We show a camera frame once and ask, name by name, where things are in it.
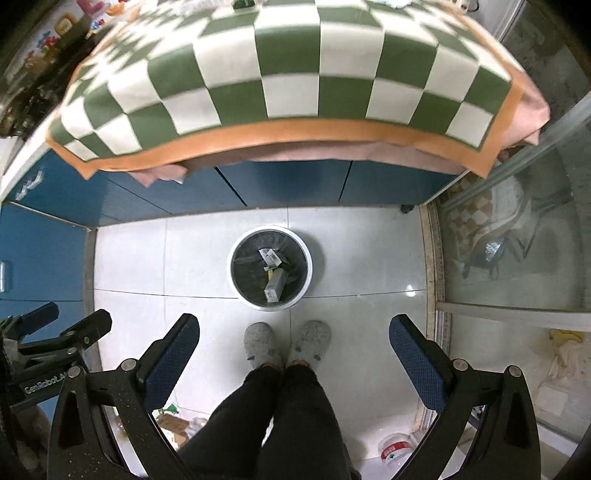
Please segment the blue cabinet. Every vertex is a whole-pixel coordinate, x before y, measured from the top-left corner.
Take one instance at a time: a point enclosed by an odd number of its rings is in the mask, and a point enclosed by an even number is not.
[[[38,172],[42,172],[41,183],[17,200],[23,185],[34,180]],[[9,198],[40,212],[89,227],[168,215],[168,212],[101,174],[95,174],[89,180],[83,179],[53,150],[47,152],[21,179]]]
[[[240,198],[214,168],[193,173],[183,184],[156,180],[147,188],[125,172],[100,174],[172,215],[220,212],[244,207]]]
[[[341,205],[420,205],[454,175],[373,161],[354,161]]]
[[[3,205],[0,260],[6,265],[2,300],[82,300],[86,231]]]
[[[220,167],[249,207],[321,206],[339,203],[350,161],[251,162]]]
[[[85,316],[82,298],[86,230],[14,205],[0,211],[0,260],[6,265],[0,318],[28,313],[48,301],[60,309],[58,319],[25,337],[57,336]],[[40,404],[50,419],[56,398]]]
[[[26,195],[18,199],[23,186],[37,178],[39,172],[41,183],[25,190]],[[88,227],[244,207],[213,168],[192,174],[182,185],[156,180],[146,188],[125,172],[100,171],[85,180],[54,151],[47,152],[34,165],[9,199]]]

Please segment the tiled floor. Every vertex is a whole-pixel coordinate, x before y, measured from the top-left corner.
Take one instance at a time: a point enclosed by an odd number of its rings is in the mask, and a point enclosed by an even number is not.
[[[275,224],[310,248],[314,276],[290,310],[264,313],[236,298],[226,260],[236,238]],[[201,340],[171,401],[210,414],[242,383],[249,364],[245,328],[268,322],[284,355],[291,332],[321,319],[333,343],[317,373],[355,460],[378,442],[410,432],[418,396],[388,342],[390,318],[406,313],[424,331],[426,274],[418,211],[392,208],[250,210],[109,226],[96,244],[95,307],[113,317],[100,342],[103,366],[138,357],[184,312],[197,316]]]

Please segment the trash can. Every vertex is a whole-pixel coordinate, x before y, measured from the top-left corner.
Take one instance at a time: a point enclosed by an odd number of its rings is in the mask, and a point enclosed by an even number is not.
[[[265,286],[267,263],[259,250],[272,248],[286,259],[287,280],[279,302],[268,303]],[[312,257],[294,232],[276,225],[262,225],[240,236],[228,256],[228,279],[247,305],[263,312],[288,309],[304,296],[312,280]]]

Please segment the red label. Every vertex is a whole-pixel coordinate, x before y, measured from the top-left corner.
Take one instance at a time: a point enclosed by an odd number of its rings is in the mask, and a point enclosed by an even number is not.
[[[384,449],[384,451],[382,452],[382,460],[385,460],[387,457],[390,456],[390,454],[392,452],[395,452],[396,450],[401,450],[403,448],[410,448],[410,443],[408,442],[396,442],[393,443],[392,445],[390,445],[389,447],[386,447]]]

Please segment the gray slipper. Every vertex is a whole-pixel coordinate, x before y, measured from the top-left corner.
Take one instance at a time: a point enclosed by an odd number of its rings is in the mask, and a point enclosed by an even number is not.
[[[329,349],[332,333],[330,327],[319,320],[310,320],[302,325],[291,347],[288,364],[304,360],[316,367]]]
[[[253,323],[246,329],[244,332],[244,350],[246,350],[247,360],[251,363],[253,369],[259,368],[266,363],[283,368],[283,361],[277,349],[275,333],[267,323]]]

